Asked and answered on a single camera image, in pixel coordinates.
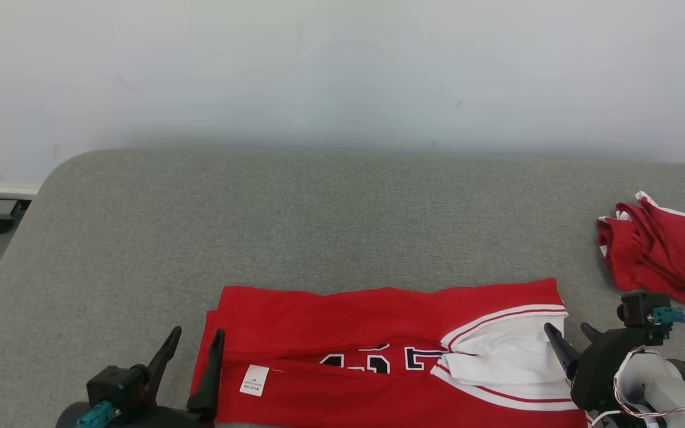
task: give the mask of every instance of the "teal connector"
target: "teal connector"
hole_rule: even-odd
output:
[[[654,323],[685,323],[685,311],[682,308],[660,307],[652,309],[652,322]]]
[[[115,419],[115,411],[109,401],[102,401],[76,423],[76,428],[106,428]]]

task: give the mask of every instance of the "gray table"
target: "gray table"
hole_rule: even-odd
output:
[[[316,292],[554,276],[576,326],[620,327],[598,216],[645,190],[685,211],[685,165],[105,151],[63,163],[0,263],[0,426],[52,426],[108,364],[183,327],[159,401],[187,400],[221,287]],[[685,358],[685,327],[663,347]]]

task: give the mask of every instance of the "white wall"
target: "white wall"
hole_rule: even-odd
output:
[[[193,141],[685,162],[685,2],[0,0],[0,186]]]

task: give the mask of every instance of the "red fabric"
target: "red fabric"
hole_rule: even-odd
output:
[[[457,287],[435,293],[394,288],[329,296],[225,287],[209,311],[192,393],[208,362],[208,347],[224,328],[225,352],[217,422],[297,427],[586,426],[582,411],[522,411],[475,398],[424,369],[406,369],[405,347],[443,350],[441,338],[471,320],[525,304],[562,300],[554,279],[530,284]],[[389,344],[379,351],[377,348]],[[345,355],[345,369],[320,364]],[[389,374],[365,369],[383,355]],[[268,367],[262,396],[240,393],[247,368]]]
[[[599,246],[623,290],[665,292],[685,303],[685,215],[668,212],[642,197],[639,205],[618,203],[630,220],[597,221]]]

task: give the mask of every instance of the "white fabric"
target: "white fabric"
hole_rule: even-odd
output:
[[[483,331],[484,328],[494,325],[495,323],[506,322],[506,320],[511,319],[521,319],[521,317],[530,317],[538,314],[567,316],[565,307],[562,306],[562,304],[525,304],[524,306],[515,306],[514,308],[503,309],[502,311],[484,315],[483,317],[479,317],[478,319],[466,323],[459,328],[455,328],[453,331],[443,336],[441,339],[441,345],[448,350],[455,351],[458,350],[456,348],[457,344],[461,343],[467,338],[470,338],[473,334],[478,333],[478,331]]]
[[[570,386],[565,381],[530,385],[486,385],[485,388],[487,391],[498,393],[498,395],[516,396],[524,400],[570,399]]]
[[[525,396],[500,393],[495,390],[495,388],[460,384],[459,382],[456,382],[456,379],[451,377],[448,372],[441,369],[439,364],[432,368],[430,374],[433,374],[433,376],[438,377],[438,379],[441,379],[462,392],[497,406],[519,409],[522,411],[571,411],[578,408],[573,401],[570,400],[569,390],[564,381],[559,382],[560,385],[558,386],[554,384],[540,384],[541,394],[538,396],[541,396],[541,399],[531,401],[530,398],[525,398]],[[555,390],[554,393],[559,392],[560,396],[551,396],[549,393],[544,392],[544,389],[549,392]]]
[[[544,323],[563,330],[565,312],[527,314],[487,323],[441,357],[451,377],[465,385],[531,385],[563,381],[565,372],[543,332]]]

